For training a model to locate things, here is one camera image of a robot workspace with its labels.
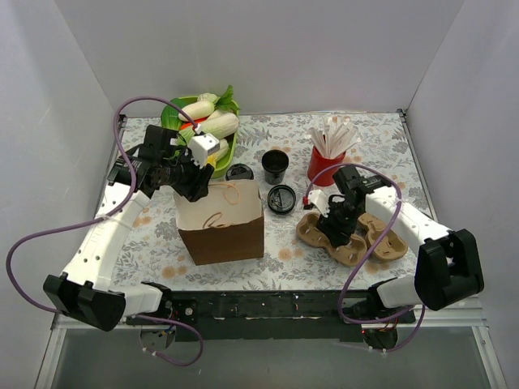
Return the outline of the separated cardboard cup carrier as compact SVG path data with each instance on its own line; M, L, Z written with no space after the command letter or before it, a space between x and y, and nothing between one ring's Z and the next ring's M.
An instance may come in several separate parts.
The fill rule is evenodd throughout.
M357 266L367 253L364 238L354 233L345 246L333 247L326 235L317 229L318 219L318 213L306 214L297 224L298 238L308 246L325 250L330 258L347 267Z

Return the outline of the brown paper takeout bag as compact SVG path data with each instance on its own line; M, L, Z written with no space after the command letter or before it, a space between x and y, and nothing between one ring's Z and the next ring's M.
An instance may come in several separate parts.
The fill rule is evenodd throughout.
M174 194L176 225L195 265L264 256L264 209L256 180L216 182L191 203Z

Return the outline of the black coffee cup lid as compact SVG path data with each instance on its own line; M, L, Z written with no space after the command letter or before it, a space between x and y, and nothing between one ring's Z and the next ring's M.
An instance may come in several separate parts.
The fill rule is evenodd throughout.
M294 190L287 185L276 185L267 196L267 204L269 209L277 215L286 215L293 211L296 204L296 194Z

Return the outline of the black coffee cups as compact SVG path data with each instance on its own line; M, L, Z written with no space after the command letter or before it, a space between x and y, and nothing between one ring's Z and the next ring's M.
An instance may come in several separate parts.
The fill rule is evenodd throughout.
M290 159L282 150L270 150L263 154L261 164L264 169L264 179L270 185L281 184Z

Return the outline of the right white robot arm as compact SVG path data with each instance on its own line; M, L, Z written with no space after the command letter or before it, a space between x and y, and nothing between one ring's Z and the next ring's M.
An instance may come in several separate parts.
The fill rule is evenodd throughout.
M338 194L327 196L309 188L305 206L320 213L317 228L332 246L349 243L358 218L365 212L386 226L364 254L368 259L383 239L394 232L416 255L414 274L373 284L365 301L356 306L357 318L349 323L383 323L416 305L438 311L483 291L483 271L477 242L466 229L454 231L441 225L403 200L401 189L376 171L359 173L361 165L338 164L332 178Z

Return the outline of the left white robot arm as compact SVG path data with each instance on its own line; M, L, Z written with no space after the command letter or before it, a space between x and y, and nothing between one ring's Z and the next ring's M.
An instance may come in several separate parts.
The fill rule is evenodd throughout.
M48 276L43 290L56 309L70 318L110 331L125 317L145 313L166 323L172 304L164 287L141 284L122 291L111 288L111 276L136 218L163 186L190 202L208 195L214 172L209 157L219 140L199 132L178 144L177 131L150 125L142 144L122 152L109 171L97 223L92 225L61 275Z

